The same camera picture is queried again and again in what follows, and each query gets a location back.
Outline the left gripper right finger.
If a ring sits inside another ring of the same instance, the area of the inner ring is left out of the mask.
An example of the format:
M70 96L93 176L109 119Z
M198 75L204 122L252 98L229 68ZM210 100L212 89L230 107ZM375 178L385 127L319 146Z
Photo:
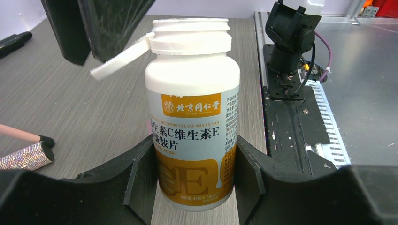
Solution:
M349 165L316 177L237 138L235 192L242 225L395 225L398 169Z

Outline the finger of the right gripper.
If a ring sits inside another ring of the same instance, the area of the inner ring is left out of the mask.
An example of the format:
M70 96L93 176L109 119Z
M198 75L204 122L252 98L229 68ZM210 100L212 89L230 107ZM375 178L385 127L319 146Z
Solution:
M84 33L95 59L106 62L127 45L155 0L79 0Z
M41 0L63 57L83 66L91 52L77 0Z

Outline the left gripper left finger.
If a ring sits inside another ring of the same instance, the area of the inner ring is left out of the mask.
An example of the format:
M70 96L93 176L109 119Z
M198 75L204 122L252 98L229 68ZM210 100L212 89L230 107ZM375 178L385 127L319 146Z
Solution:
M53 179L28 170L0 172L3 225L148 225L157 190L153 138L83 172Z

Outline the white vitamin pill bottle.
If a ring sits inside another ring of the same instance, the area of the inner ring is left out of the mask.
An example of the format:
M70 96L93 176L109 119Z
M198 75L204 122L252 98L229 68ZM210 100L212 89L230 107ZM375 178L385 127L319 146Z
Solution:
M145 69L161 191L174 207L214 209L231 195L239 110L239 65L226 18L153 21L150 33L91 70L101 80L151 51Z

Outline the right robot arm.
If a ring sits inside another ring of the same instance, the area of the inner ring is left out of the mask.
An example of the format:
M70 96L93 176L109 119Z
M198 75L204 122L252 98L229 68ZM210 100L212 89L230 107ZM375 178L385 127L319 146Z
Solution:
M89 54L106 62L127 45L133 31L153 5L152 0L44 0L42 5L63 57L84 65ZM297 74L303 53L314 51L315 28L324 1L279 0L265 25L273 50L265 58L269 95L273 100L304 99Z

